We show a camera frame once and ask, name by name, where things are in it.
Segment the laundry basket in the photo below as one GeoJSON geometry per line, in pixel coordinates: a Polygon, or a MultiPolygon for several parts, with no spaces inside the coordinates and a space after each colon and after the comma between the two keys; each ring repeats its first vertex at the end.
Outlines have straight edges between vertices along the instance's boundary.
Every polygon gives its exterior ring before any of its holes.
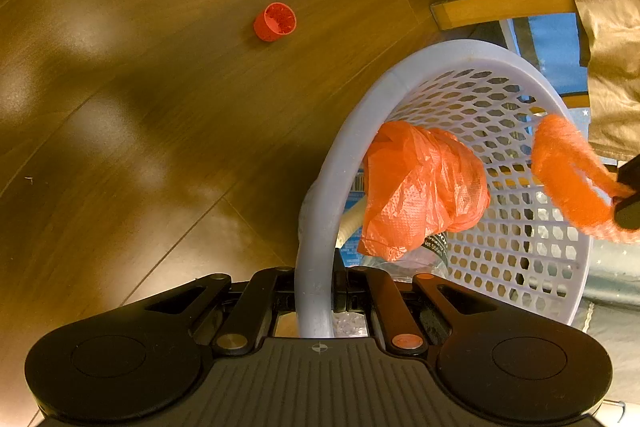
{"type": "Polygon", "coordinates": [[[530,171],[533,130],[569,118],[548,81],[487,42],[425,48],[388,70],[353,109],[300,212],[296,310],[301,336],[331,337],[331,279],[344,202],[385,121],[452,132],[484,162],[491,204],[472,229],[449,234],[449,278],[563,323],[584,289],[591,238],[566,222],[530,171]]]}

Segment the orange plastic bag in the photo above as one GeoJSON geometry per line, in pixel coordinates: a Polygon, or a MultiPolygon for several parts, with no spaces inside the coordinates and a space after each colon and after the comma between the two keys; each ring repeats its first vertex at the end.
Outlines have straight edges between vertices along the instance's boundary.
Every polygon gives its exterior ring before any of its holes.
{"type": "Polygon", "coordinates": [[[628,198],[636,192],[609,177],[573,123],[554,114],[542,119],[534,135],[531,171],[562,215],[581,232],[614,243],[640,242],[640,230],[619,227],[613,220],[613,206],[593,190],[587,178],[611,198],[628,198]]]}
{"type": "Polygon", "coordinates": [[[358,251],[396,261],[424,238],[474,226],[489,206],[484,165],[452,134],[387,122],[364,156],[358,251]]]}

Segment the blue surface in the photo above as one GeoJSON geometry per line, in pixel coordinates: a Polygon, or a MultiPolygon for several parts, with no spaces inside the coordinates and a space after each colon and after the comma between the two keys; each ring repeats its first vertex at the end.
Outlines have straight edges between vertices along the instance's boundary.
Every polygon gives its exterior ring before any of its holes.
{"type": "Polygon", "coordinates": [[[533,45],[545,75],[560,94],[587,91],[587,68],[581,67],[575,13],[529,17],[533,45]]]}

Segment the beige cloth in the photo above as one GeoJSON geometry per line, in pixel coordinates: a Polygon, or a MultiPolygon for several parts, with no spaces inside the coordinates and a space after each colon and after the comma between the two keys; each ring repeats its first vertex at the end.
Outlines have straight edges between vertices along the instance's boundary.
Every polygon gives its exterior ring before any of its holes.
{"type": "Polygon", "coordinates": [[[600,156],[640,153],[640,0],[575,0],[589,39],[589,143],[600,156]]]}

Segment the metal screw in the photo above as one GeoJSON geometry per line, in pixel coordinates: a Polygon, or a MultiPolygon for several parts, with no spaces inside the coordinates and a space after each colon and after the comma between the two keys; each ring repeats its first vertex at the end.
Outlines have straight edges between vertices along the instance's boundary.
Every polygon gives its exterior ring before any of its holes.
{"type": "Polygon", "coordinates": [[[423,341],[418,335],[413,333],[401,333],[391,340],[391,343],[398,349],[418,349],[423,341]]]}
{"type": "Polygon", "coordinates": [[[227,333],[216,340],[216,344],[222,349],[242,349],[247,344],[247,339],[239,333],[227,333]]]}

